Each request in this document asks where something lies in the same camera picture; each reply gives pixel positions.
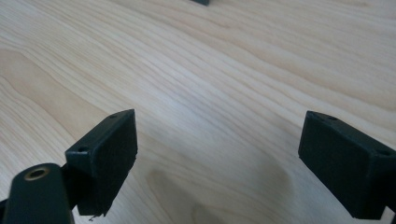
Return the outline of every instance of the black mount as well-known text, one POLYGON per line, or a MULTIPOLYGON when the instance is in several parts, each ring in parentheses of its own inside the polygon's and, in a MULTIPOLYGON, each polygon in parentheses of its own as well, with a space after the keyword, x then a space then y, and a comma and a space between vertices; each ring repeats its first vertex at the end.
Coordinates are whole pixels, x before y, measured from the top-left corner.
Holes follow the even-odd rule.
POLYGON ((136 154, 134 110, 113 114, 66 150, 62 168, 43 163, 16 175, 0 222, 73 223, 76 205, 83 216, 106 215, 136 154))

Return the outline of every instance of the screw hole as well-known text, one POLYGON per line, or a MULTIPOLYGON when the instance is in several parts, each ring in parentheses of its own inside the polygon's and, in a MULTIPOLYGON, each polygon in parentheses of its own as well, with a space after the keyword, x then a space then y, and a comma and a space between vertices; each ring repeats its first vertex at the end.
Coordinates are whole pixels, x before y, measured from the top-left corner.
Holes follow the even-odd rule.
POLYGON ((88 151, 88 150, 89 150, 88 147, 80 147, 80 148, 78 149, 78 152, 84 152, 84 151, 88 151))
POLYGON ((24 179, 27 181, 37 180, 37 179, 42 178, 43 176, 47 175, 49 172, 50 172, 50 170, 47 167, 39 167, 39 168, 36 168, 33 171, 27 173, 25 175, 24 179))

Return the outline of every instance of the black object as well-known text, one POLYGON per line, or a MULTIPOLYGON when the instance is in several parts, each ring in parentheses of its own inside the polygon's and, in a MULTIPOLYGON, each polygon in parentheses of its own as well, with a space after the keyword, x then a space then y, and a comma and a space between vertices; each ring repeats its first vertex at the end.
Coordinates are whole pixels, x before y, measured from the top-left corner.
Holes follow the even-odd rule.
POLYGON ((299 155, 356 218, 396 212, 396 152, 334 117, 306 113, 299 155))
POLYGON ((194 1, 196 3, 199 3, 199 4, 202 4, 204 6, 209 5, 209 0, 192 0, 192 1, 194 1))
POLYGON ((83 216, 106 215, 134 165, 137 139, 134 111, 113 114, 65 152, 67 164, 44 163, 19 173, 3 223, 71 223, 76 205, 83 216))

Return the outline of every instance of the wood grain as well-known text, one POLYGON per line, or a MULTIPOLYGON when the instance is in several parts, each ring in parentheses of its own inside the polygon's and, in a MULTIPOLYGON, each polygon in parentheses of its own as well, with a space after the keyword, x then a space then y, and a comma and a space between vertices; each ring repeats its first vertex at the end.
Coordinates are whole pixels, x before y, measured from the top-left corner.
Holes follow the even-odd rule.
MULTIPOLYGON (((393 0, 2 0, 0 196, 108 114, 139 152, 94 223, 350 217, 298 159, 306 110, 396 148, 393 0)), ((91 223, 79 217, 77 223, 91 223)))

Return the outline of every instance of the light wood surface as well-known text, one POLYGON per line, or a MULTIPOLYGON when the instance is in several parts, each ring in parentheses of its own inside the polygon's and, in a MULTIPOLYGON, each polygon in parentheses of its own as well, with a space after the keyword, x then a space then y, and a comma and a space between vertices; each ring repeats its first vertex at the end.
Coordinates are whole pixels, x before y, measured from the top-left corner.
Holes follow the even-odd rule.
POLYGON ((394 0, 0 0, 0 197, 134 108, 137 161, 93 223, 390 223, 297 150, 306 110, 396 148, 395 62, 394 0))

